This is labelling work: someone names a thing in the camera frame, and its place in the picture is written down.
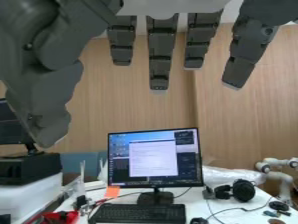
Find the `monitor screen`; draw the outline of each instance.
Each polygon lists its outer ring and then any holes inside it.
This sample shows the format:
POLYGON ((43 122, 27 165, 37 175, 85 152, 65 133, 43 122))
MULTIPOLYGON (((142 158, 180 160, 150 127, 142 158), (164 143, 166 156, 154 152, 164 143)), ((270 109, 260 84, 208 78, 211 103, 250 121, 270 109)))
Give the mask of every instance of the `monitor screen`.
POLYGON ((111 133, 107 138, 110 186, 203 185, 196 128, 111 133))

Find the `black headphones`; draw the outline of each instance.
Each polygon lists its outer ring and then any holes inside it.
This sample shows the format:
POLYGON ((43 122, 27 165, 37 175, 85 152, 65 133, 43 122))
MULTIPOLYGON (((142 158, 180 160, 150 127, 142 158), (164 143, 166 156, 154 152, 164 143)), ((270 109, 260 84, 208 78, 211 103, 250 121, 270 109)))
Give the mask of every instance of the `black headphones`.
POLYGON ((222 185, 214 189, 214 192, 211 189, 207 189, 207 194, 212 194, 212 198, 228 200, 231 197, 234 197, 240 202, 247 202, 254 198, 255 195, 255 188, 250 181, 247 180, 236 180, 230 185, 222 185))

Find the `paper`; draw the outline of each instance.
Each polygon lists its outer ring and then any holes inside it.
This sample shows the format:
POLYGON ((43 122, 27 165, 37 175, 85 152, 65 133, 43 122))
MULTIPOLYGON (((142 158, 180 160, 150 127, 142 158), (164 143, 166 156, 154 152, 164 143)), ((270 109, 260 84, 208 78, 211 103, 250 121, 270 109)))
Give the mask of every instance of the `paper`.
POLYGON ((119 192, 119 186, 107 186, 105 192, 105 198, 117 198, 119 192))

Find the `beige wall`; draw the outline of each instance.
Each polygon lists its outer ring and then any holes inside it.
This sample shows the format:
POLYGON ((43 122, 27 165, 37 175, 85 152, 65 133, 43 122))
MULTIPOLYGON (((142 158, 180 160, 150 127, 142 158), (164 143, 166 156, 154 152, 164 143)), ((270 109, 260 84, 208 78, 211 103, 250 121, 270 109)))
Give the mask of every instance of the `beige wall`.
POLYGON ((81 56, 82 80, 67 104, 70 131, 54 151, 105 150, 109 132, 195 126, 194 79, 191 72, 182 69, 183 35, 176 38, 170 89, 164 95, 149 90, 145 36, 137 38, 131 66, 114 66, 109 55, 106 39, 90 41, 81 56))
POLYGON ((146 37, 137 38, 130 67, 113 66, 106 40, 93 40, 67 105, 69 135, 54 151, 103 150, 113 131, 199 126, 203 157, 212 157, 214 165, 252 169, 263 157, 298 156, 296 26, 279 30, 239 91, 220 83, 230 29, 231 25, 219 27, 204 66, 194 74, 182 70, 184 41, 178 36, 166 95, 149 91, 146 37))
POLYGON ((244 87, 220 83, 230 25, 222 26, 195 72, 203 154, 215 164, 254 168, 264 157, 298 156, 298 29, 282 27, 244 87))

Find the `gray robotic arm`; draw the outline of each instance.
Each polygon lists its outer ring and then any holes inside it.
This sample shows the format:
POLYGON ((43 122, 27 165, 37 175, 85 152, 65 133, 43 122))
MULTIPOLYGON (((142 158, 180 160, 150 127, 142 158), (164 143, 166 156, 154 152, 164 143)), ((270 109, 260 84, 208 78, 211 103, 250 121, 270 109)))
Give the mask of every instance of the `gray robotic arm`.
MULTIPOLYGON (((109 27, 114 64, 129 65, 135 17, 146 15, 150 89, 166 90, 178 13, 188 13, 184 68, 198 69, 228 1, 0 0, 0 80, 7 103, 42 148, 67 133, 65 104, 81 79, 78 56, 90 38, 109 27)), ((224 83, 243 86, 279 25, 296 19, 296 0, 244 0, 232 28, 224 83)))
POLYGON ((280 25, 298 18, 296 0, 244 0, 232 27, 223 83, 242 88, 280 25))
POLYGON ((81 79, 81 51, 115 20, 121 0, 0 0, 0 79, 35 143, 66 135, 65 104, 81 79))

